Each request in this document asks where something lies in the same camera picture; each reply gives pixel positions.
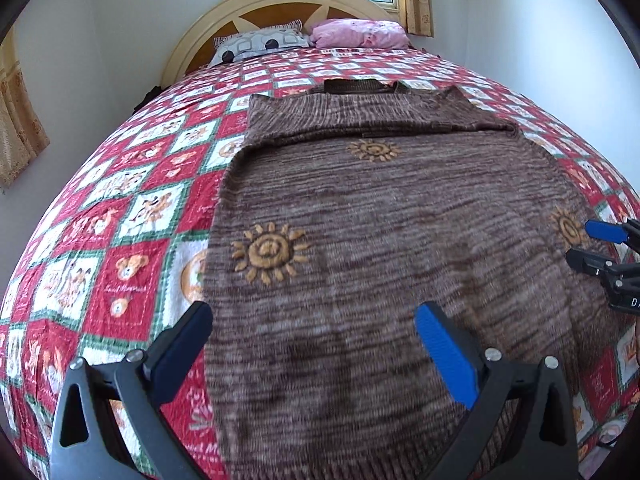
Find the white patterned pillow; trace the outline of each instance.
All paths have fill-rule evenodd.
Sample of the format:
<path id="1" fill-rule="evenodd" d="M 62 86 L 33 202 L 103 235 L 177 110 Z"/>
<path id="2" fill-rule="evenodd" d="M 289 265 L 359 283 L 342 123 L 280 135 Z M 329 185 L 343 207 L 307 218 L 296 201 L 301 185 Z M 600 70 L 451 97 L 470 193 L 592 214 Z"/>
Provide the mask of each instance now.
<path id="1" fill-rule="evenodd" d="M 297 30 L 298 32 L 302 32 L 302 21 L 301 20 L 293 20 L 289 23 L 282 23 L 280 25 L 271 25 L 269 27 L 262 27 L 260 30 L 269 30 L 271 28 L 292 28 L 293 30 Z M 230 40 L 231 38 L 236 38 L 240 36 L 242 32 L 236 32 L 235 34 L 231 34 L 230 36 L 220 36 L 217 38 L 213 38 L 213 47 L 217 50 L 220 48 L 220 45 L 225 43 L 226 40 Z"/>
<path id="2" fill-rule="evenodd" d="M 298 30 L 293 28 L 261 28 L 251 32 L 242 32 L 226 40 L 216 51 L 209 66 L 231 63 L 236 60 L 236 57 L 247 59 L 248 57 L 271 54 L 276 52 L 276 49 L 282 50 L 305 46 L 310 46 L 308 39 Z"/>

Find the headboard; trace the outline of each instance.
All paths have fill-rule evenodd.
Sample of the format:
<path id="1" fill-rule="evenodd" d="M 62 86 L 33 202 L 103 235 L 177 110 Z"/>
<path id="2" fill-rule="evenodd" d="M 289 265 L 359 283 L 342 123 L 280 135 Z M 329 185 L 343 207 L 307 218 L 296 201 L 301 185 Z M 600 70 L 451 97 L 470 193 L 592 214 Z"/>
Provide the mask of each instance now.
<path id="1" fill-rule="evenodd" d="M 302 20 L 304 29 L 326 18 L 390 20 L 384 9 L 370 0 L 223 0 L 185 33 L 171 54 L 162 87 L 211 61 L 212 38 Z"/>

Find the spiral sun design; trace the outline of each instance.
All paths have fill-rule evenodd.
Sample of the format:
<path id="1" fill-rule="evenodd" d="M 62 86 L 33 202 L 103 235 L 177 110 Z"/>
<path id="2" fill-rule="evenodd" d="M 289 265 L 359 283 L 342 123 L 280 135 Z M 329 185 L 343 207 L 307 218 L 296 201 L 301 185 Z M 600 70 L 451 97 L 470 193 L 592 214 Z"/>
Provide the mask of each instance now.
<path id="1" fill-rule="evenodd" d="M 283 282 L 288 275 L 295 277 L 298 272 L 294 263 L 305 264 L 309 259 L 301 254 L 311 244 L 302 238 L 306 233 L 304 229 L 290 229 L 284 224 L 278 231 L 274 222 L 269 222 L 266 227 L 256 224 L 251 230 L 244 232 L 242 240 L 233 242 L 231 254 L 236 263 L 235 272 L 245 272 L 245 279 L 253 283 L 259 276 L 260 281 L 270 286 L 274 280 Z"/>
<path id="2" fill-rule="evenodd" d="M 562 237 L 564 246 L 567 249 L 579 246 L 587 242 L 587 233 L 576 217 L 565 209 L 556 206 L 556 210 L 551 213 L 556 232 Z"/>
<path id="3" fill-rule="evenodd" d="M 388 162 L 400 153 L 400 149 L 391 142 L 374 142 L 373 140 L 352 142 L 347 149 L 360 160 L 366 158 L 370 162 Z"/>

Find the bed sheet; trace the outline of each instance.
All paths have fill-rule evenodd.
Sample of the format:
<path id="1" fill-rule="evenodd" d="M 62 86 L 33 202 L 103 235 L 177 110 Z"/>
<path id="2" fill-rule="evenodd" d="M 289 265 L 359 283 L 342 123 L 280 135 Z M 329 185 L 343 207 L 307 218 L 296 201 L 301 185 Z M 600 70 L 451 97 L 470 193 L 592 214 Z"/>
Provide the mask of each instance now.
<path id="1" fill-rule="evenodd" d="M 334 77 L 402 80 L 421 89 L 457 85 L 478 107 L 517 121 L 557 159 L 600 218 L 640 214 L 640 199 L 624 178 L 561 121 L 437 56 L 299 49 L 200 70 L 133 115 L 82 165 L 43 216 L 6 290 L 0 392 L 16 448 L 40 478 L 48 478 L 52 414 L 70 361 L 81 355 L 98 364 L 146 348 L 202 298 L 217 190 L 242 144 L 249 96 L 292 95 Z M 624 246 L 612 252 L 621 261 L 633 258 Z M 631 328 L 584 376 L 574 399 L 581 457 L 605 420 L 638 402 L 635 355 Z M 202 354 L 162 410 L 204 471 L 226 478 Z M 136 464 L 152 474 L 126 412 L 118 403 L 114 412 Z"/>

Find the pillow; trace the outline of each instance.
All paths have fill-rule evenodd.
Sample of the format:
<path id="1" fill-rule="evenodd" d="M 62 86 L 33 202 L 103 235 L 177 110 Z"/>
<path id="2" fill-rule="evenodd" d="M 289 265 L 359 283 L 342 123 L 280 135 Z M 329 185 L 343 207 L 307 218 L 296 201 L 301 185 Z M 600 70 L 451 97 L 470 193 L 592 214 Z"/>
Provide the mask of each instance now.
<path id="1" fill-rule="evenodd" d="M 312 27 L 310 41 L 318 48 L 409 47 L 409 37 L 399 23 L 374 20 L 324 20 Z"/>
<path id="2" fill-rule="evenodd" d="M 260 30 L 271 29 L 271 28 L 293 28 L 298 32 L 302 32 L 302 22 L 300 20 L 293 20 L 289 23 L 283 23 L 281 25 L 271 25 L 271 27 L 263 27 Z M 230 36 L 219 36 L 217 38 L 213 38 L 213 47 L 217 50 L 220 48 L 220 45 L 225 43 L 226 40 L 230 40 L 231 38 L 236 38 L 240 36 L 241 32 L 237 32 L 236 34 L 231 34 Z"/>
<path id="3" fill-rule="evenodd" d="M 303 46 L 310 46 L 307 38 L 293 28 L 261 28 L 251 32 L 242 32 L 220 45 L 209 66 L 231 63 L 236 60 L 236 56 L 240 56 L 241 59 L 247 59 L 247 57 L 262 56 L 263 54 L 276 52 L 276 49 L 300 48 Z M 249 52 L 254 53 L 254 55 L 245 56 Z"/>

